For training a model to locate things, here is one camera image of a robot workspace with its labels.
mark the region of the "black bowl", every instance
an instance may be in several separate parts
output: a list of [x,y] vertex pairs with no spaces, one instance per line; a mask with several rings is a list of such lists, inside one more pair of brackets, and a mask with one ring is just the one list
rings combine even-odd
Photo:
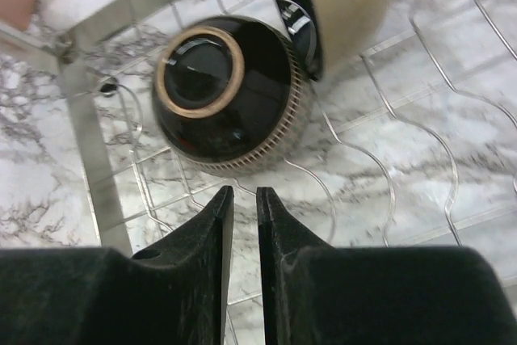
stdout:
[[313,92],[292,44],[254,19],[205,19],[158,61],[153,111],[166,139],[199,170],[249,175],[288,155]]

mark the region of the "dish rack bar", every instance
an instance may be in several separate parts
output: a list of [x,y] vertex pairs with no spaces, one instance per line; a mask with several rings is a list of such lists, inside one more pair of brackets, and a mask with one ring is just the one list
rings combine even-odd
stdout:
[[[99,71],[93,70],[92,68],[88,67],[87,63],[82,58],[83,53],[87,53],[93,48],[100,47],[104,49],[103,43],[106,40],[109,40],[113,36],[118,35],[128,28],[134,28],[137,32],[137,36],[141,37],[138,23],[143,19],[151,16],[156,11],[159,11],[167,6],[172,8],[173,14],[176,18],[176,23],[180,27],[183,27],[184,24],[181,14],[178,12],[174,1],[176,0],[115,0],[89,18],[78,23],[64,34],[59,35],[51,44],[39,42],[30,36],[26,36],[6,25],[0,24],[0,41],[4,41],[2,50],[21,60],[28,61],[31,65],[38,69],[59,75],[60,86],[68,103],[70,119],[72,121],[76,140],[78,142],[78,150],[82,157],[86,188],[89,193],[90,209],[94,223],[97,227],[99,240],[101,241],[101,244],[105,246],[114,246],[127,255],[132,253],[128,232],[126,229],[127,222],[135,220],[139,217],[147,216],[151,220],[157,222],[158,230],[163,234],[167,230],[170,230],[170,227],[158,219],[156,215],[157,210],[185,199],[189,199],[191,203],[197,208],[202,208],[202,204],[199,204],[195,201],[195,195],[223,182],[223,180],[216,180],[210,184],[205,184],[202,187],[192,189],[190,188],[189,182],[186,179],[182,164],[179,162],[177,156],[173,153],[170,147],[159,149],[154,153],[144,156],[141,156],[138,153],[137,146],[142,126],[141,105],[134,93],[132,93],[124,85],[118,83],[116,76],[123,73],[126,69],[147,60],[149,57],[155,56],[162,50],[162,47],[153,48],[145,55],[135,58],[130,63],[122,65],[118,69],[111,71],[109,74],[101,74]],[[242,0],[235,6],[226,7],[222,0],[216,0],[222,14],[232,14],[233,12],[242,9],[245,5],[254,1],[256,0]],[[497,108],[499,111],[502,111],[502,113],[504,113],[517,128],[517,120],[513,114],[506,110],[504,107],[499,106],[484,95],[475,95],[471,92],[457,90],[455,85],[462,79],[466,79],[473,71],[470,70],[469,72],[463,72],[462,74],[456,75],[454,79],[451,79],[443,70],[443,67],[437,60],[436,55],[433,53],[426,42],[426,30],[429,27],[435,27],[437,24],[448,21],[453,15],[457,15],[461,12],[476,7],[482,13],[486,22],[492,28],[494,34],[506,47],[509,54],[517,61],[515,50],[511,47],[511,44],[501,33],[497,24],[492,20],[490,14],[483,6],[484,1],[486,0],[471,0],[461,6],[458,6],[454,10],[450,10],[447,13],[440,15],[430,22],[419,25],[417,22],[415,22],[415,15],[418,14],[418,10],[421,7],[421,2],[420,0],[414,0],[410,14],[408,15],[411,29],[402,32],[397,36],[386,40],[385,42],[377,44],[374,47],[366,49],[361,53],[360,56],[358,56],[358,58],[353,60],[358,61],[358,63],[361,64],[367,71],[367,74],[372,80],[373,86],[378,91],[379,97],[384,103],[384,106],[373,112],[372,115],[379,116],[385,113],[389,113],[392,117],[392,120],[399,120],[408,125],[420,128],[421,130],[434,137],[442,145],[449,156],[452,184],[447,202],[443,207],[443,215],[448,221],[448,228],[435,231],[427,238],[416,238],[414,241],[415,243],[425,242],[432,238],[443,236],[447,233],[452,233],[455,236],[456,242],[461,244],[460,231],[463,228],[485,222],[489,220],[490,217],[479,217],[478,215],[467,220],[459,222],[454,221],[454,215],[451,213],[451,209],[456,200],[459,180],[456,171],[456,159],[452,151],[448,148],[447,142],[439,135],[439,133],[434,132],[423,124],[407,120],[402,117],[401,114],[397,113],[397,109],[403,103],[409,103],[412,100],[407,99],[403,103],[390,102],[383,94],[383,82],[376,78],[375,70],[372,69],[369,65],[369,57],[375,53],[379,53],[383,50],[386,50],[387,48],[390,48],[396,44],[400,44],[401,42],[416,36],[420,44],[425,48],[429,56],[429,60],[434,64],[436,69],[441,74],[443,79],[442,83],[445,83],[445,87],[448,87],[457,94],[461,94],[471,99],[481,100],[482,102]],[[493,58],[492,61],[486,66],[495,66],[500,63],[501,60],[502,58],[500,57]],[[481,71],[481,67],[478,67],[474,71]],[[112,93],[118,95],[121,107],[123,108],[124,118],[128,126],[128,136],[132,146],[129,151],[130,163],[119,167],[116,170],[111,168],[107,147],[104,144],[103,134],[94,104],[94,97],[102,95],[101,86],[106,82],[111,82],[118,85],[117,90]],[[414,99],[423,97],[428,93],[430,93],[428,90],[421,90],[414,95]],[[140,116],[140,122],[139,120],[136,120],[136,131],[134,128],[135,120],[129,116],[128,110],[126,109],[127,104],[125,99],[128,95],[137,107],[138,115]],[[389,169],[379,158],[370,153],[368,150],[357,145],[346,143],[342,140],[341,133],[347,129],[347,126],[350,128],[352,124],[345,124],[345,127],[341,126],[335,128],[321,103],[318,101],[316,105],[317,109],[321,109],[326,126],[330,130],[329,137],[334,138],[334,140],[343,147],[351,147],[365,154],[381,168],[389,187],[389,206],[386,211],[386,222],[382,233],[385,245],[390,245],[389,229],[393,223],[394,218],[396,217],[397,193],[389,175]],[[166,153],[173,153],[173,159],[177,162],[185,193],[166,202],[155,204],[153,200],[153,193],[149,189],[148,179],[145,176],[141,165],[143,162],[151,158]],[[332,217],[332,226],[330,228],[328,241],[332,242],[336,225],[336,207],[334,204],[334,199],[332,198],[328,188],[311,170],[308,170],[303,166],[299,166],[289,160],[285,160],[284,162],[289,166],[294,167],[299,171],[311,176],[318,182],[318,184],[327,194],[331,208],[330,216]],[[144,210],[137,212],[130,217],[124,218],[120,206],[120,198],[116,188],[115,176],[125,170],[130,169],[132,170],[133,174],[135,175],[135,179],[137,180],[142,202],[144,204]],[[234,180],[234,184],[237,189],[249,195],[254,195],[250,189],[242,186],[238,180]],[[517,184],[515,184],[515,181],[514,186],[515,190],[517,190]],[[517,305],[517,278],[505,280],[505,288],[508,297],[511,299],[511,302],[514,305]],[[253,292],[246,297],[230,301],[229,306],[237,305],[244,301],[255,299],[260,296],[260,292]],[[237,336],[230,316],[229,331],[234,343],[238,344]]]

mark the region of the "gold rim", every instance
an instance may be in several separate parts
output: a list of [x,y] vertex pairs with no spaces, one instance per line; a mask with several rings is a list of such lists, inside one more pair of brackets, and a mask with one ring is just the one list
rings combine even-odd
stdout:
[[[232,73],[230,75],[228,85],[225,90],[215,101],[211,102],[206,107],[198,108],[198,109],[185,109],[181,108],[178,104],[176,104],[172,99],[170,99],[167,94],[165,88],[165,65],[169,60],[172,52],[186,39],[197,36],[199,34],[206,34],[210,36],[216,36],[217,38],[223,40],[225,44],[228,46],[230,55],[232,57]],[[241,48],[239,47],[237,41],[227,32],[215,28],[215,27],[192,27],[185,32],[177,35],[167,46],[167,48],[163,51],[160,59],[158,60],[158,68],[156,71],[156,82],[154,85],[156,86],[158,98],[165,104],[166,108],[170,111],[181,115],[183,117],[188,117],[190,119],[202,119],[204,117],[212,116],[222,111],[230,101],[235,97],[235,95],[239,92],[239,89],[242,84],[242,79],[244,78],[244,56],[242,55]]]

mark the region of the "marble countertop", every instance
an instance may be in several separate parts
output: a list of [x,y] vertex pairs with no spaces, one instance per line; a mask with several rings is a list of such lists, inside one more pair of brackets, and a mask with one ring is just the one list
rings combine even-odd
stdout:
[[[38,0],[28,33],[49,37],[73,26],[111,0]],[[224,0],[230,7],[241,0]],[[322,106],[339,140],[365,148],[387,168],[396,192],[391,244],[453,243],[444,207],[454,188],[451,159],[432,136],[437,133],[457,164],[457,198],[452,216],[465,245],[474,246],[501,278],[517,276],[517,128],[486,102],[458,95],[448,88],[422,44],[409,33],[411,0],[395,0],[368,54],[380,90],[399,120],[386,109],[361,61],[316,86]],[[485,0],[495,22],[517,47],[517,2]],[[213,15],[216,0],[179,0],[183,22]],[[239,11],[280,27],[271,0],[257,0]],[[423,0],[417,23],[432,52],[457,89],[489,97],[517,115],[517,62],[490,29],[472,0]],[[88,60],[102,69],[166,42],[179,26],[171,10],[144,21],[141,36],[128,32],[107,45],[108,56],[92,53]],[[388,38],[398,36],[398,40]],[[144,130],[141,156],[166,143],[153,123],[149,102],[152,61],[126,69],[119,80],[141,99]],[[82,180],[82,165],[56,79],[23,63],[0,57],[0,247],[98,245]],[[157,225],[145,216],[137,182],[129,164],[124,115],[116,99],[95,102],[116,176],[124,216],[134,250],[156,241]],[[136,107],[127,96],[134,118]],[[403,120],[423,125],[419,128]],[[382,169],[368,155],[332,137],[322,112],[314,110],[303,147],[292,158],[326,185],[337,213],[332,241],[336,246],[383,244],[389,209],[389,185]],[[194,200],[206,204],[221,181],[182,165]],[[176,227],[199,211],[186,193],[178,161],[159,153],[143,165],[155,204],[172,202],[157,216]],[[273,186],[289,210],[323,238],[330,233],[331,202],[306,171],[280,164],[239,184],[254,191]],[[260,289],[254,198],[236,190],[233,272],[230,300]],[[232,306],[230,314],[240,343],[263,343],[261,299]]]

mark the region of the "black plastic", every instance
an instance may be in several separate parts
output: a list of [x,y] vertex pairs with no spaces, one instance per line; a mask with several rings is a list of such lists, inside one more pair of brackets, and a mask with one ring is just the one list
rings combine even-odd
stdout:
[[233,189],[132,259],[108,248],[0,252],[0,343],[222,344]]
[[[459,247],[337,249],[257,192],[267,345],[515,345],[490,265]],[[132,259],[0,251],[0,344],[221,345],[233,190]]]
[[267,345],[511,345],[490,265],[459,247],[336,249],[257,196]]

